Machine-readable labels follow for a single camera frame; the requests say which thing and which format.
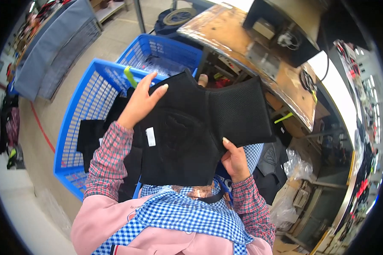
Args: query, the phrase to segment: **person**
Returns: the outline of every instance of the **person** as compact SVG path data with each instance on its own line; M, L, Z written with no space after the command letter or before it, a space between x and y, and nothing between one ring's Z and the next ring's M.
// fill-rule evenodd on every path
M224 192L219 201L204 200L224 189L215 177L211 186L144 185L138 199L117 202L118 188L127 176L123 159L131 150L133 127L170 89L165 84L149 95L155 77L152 73L139 82L93 155L84 201L71 229L77 254L271 255L275 225L252 177L250 167L254 169L256 162L249 167L246 158L255 150L237 148L226 137L223 145L228 151L221 162L232 191ZM199 84L205 86L207 76L202 78Z

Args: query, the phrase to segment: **plaid shirt sleeve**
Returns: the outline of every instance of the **plaid shirt sleeve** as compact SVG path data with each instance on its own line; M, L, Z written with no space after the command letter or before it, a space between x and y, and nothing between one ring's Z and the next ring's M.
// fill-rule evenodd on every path
M118 199L118 189L128 176L123 159L132 148L133 129L126 129L114 121L104 135L102 145L94 152L85 182L84 199L103 195Z
M233 183L232 188L234 210L241 217L245 231L264 239L272 248L275 225L270 221L270 211L265 199L258 193L253 176Z

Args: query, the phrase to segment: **woman's hand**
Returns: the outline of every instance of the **woman's hand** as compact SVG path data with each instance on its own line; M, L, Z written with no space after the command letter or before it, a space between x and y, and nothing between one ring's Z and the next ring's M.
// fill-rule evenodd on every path
M221 162L231 176L231 181L237 183L250 177L244 149L242 147L237 148L225 137L223 137L223 145L228 151L221 158Z
M119 116L117 122L127 129L132 129L155 107L159 99L163 97L168 89L168 84L160 86L149 96L149 87L158 73L153 72L145 76L136 87L131 99Z

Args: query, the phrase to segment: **white label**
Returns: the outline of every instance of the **white label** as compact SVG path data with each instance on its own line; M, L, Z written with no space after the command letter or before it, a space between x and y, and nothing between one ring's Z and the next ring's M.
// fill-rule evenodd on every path
M146 129L146 136L149 147L156 146L155 132L153 131L153 127Z

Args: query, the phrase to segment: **blue plastic basket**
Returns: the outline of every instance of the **blue plastic basket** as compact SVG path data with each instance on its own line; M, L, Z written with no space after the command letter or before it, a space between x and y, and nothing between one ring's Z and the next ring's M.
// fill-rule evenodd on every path
M179 73L179 66L187 67L193 76L201 59L202 51L187 44L174 41L168 38L140 34L116 61L119 64L133 66L143 69L146 59L150 56L162 60L168 60L167 64L159 67L158 73L168 77L169 73Z
M118 93L126 94L131 84L124 75L125 67L94 59L78 83L66 109L58 135L54 175L80 200L84 198L85 180L88 175L84 172L82 154L76 151L80 122L104 120ZM130 70L137 82L148 74L134 68ZM158 75L151 85L164 79L165 77Z

